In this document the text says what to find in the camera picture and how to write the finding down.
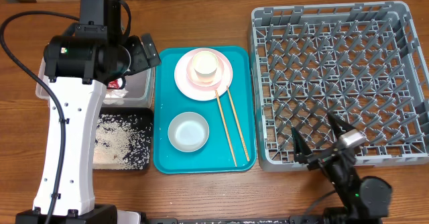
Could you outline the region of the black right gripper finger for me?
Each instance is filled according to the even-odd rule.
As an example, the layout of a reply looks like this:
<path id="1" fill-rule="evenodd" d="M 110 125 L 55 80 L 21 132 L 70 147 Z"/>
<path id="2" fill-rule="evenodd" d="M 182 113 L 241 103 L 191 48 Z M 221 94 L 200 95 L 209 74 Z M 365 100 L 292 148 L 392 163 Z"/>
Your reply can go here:
<path id="1" fill-rule="evenodd" d="M 294 146 L 294 161 L 300 164 L 307 164 L 308 157 L 312 154 L 312 150 L 295 127 L 292 127 L 291 131 Z"/>
<path id="2" fill-rule="evenodd" d="M 340 135 L 342 135 L 348 131 L 351 131 L 353 129 L 356 129 L 355 127 L 353 127 L 352 125 L 350 125 L 346 121 L 343 121 L 341 118 L 337 117 L 333 113 L 329 113 L 327 115 L 327 117 L 328 117 L 328 122 L 330 123 L 330 126 L 333 130 L 333 133 L 338 140 L 339 140 Z"/>

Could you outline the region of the red foil wrapper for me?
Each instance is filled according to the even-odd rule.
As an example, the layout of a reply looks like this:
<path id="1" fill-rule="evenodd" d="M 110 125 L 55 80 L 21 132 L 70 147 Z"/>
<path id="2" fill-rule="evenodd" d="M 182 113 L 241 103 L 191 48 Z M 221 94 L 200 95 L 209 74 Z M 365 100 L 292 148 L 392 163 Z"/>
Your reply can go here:
<path id="1" fill-rule="evenodd" d="M 125 83 L 126 83 L 126 81 L 124 78 L 118 78 L 116 80 L 111 81 L 108 84 L 107 88 L 109 90 L 120 90 L 120 89 L 123 89 L 125 87 Z"/>

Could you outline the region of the white napkin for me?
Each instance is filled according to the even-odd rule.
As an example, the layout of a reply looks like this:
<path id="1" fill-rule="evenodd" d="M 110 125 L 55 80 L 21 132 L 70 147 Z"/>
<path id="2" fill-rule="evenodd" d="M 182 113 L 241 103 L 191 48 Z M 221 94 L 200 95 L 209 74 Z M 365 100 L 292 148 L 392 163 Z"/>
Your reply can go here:
<path id="1" fill-rule="evenodd" d="M 123 105 L 123 98 L 128 93 L 125 89 L 108 89 L 103 101 L 106 105 Z"/>

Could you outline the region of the grey bowl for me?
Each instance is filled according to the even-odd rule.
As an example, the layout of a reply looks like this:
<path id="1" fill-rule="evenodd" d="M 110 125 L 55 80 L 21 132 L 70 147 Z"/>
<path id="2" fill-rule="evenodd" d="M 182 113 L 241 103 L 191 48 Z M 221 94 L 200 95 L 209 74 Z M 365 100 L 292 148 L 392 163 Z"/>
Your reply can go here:
<path id="1" fill-rule="evenodd" d="M 195 152 L 208 141 L 210 129 L 206 119 L 195 112 L 183 112 L 170 122 L 168 139 L 177 150 Z"/>

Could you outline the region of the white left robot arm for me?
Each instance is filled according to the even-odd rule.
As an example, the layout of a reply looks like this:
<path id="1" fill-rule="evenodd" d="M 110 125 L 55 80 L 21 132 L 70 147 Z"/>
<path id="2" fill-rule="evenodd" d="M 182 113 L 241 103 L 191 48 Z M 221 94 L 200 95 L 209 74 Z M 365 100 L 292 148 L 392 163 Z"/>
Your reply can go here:
<path id="1" fill-rule="evenodd" d="M 122 44 L 55 36 L 44 50 L 50 124 L 42 180 L 32 209 L 16 223 L 145 223 L 145 214 L 98 205 L 93 156 L 99 113 L 108 84 L 160 64 L 149 34 Z"/>

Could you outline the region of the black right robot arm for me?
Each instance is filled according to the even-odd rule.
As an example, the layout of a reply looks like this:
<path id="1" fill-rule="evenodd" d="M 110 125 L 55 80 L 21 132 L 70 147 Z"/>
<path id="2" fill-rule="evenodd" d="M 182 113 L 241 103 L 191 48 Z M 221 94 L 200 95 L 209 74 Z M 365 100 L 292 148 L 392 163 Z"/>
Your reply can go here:
<path id="1" fill-rule="evenodd" d="M 298 217 L 298 223 L 381 223 L 388 216 L 393 189 L 388 182 L 376 176 L 360 178 L 355 163 L 355 148 L 366 137 L 351 124 L 329 113 L 327 115 L 336 141 L 319 154 L 313 153 L 299 131 L 292 127 L 294 160 L 307 165 L 309 171 L 319 169 L 334 190 L 320 197 Z M 310 212 L 332 194 L 337 194 L 341 207 L 326 208 L 321 216 Z"/>

